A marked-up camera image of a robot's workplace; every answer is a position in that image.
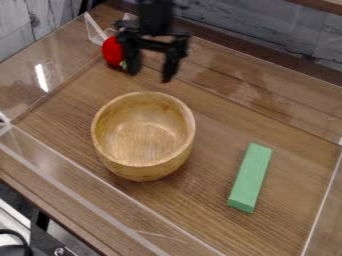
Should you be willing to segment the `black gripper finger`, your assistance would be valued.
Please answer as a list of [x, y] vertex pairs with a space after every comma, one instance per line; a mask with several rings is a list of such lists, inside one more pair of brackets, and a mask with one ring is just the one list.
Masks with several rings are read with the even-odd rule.
[[164, 64], [162, 82], [169, 83], [178, 72], [180, 63], [189, 56], [189, 38], [177, 38], [166, 50], [166, 60]]
[[118, 41], [123, 47], [129, 74], [135, 76], [139, 73], [142, 66], [141, 49], [137, 39], [129, 31], [123, 31], [119, 33]]

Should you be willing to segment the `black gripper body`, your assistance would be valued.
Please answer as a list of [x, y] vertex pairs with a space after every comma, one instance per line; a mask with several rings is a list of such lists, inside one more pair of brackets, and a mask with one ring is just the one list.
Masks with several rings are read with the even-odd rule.
[[192, 35], [174, 28], [173, 0], [138, 0], [138, 17], [115, 22], [126, 51], [186, 51]]

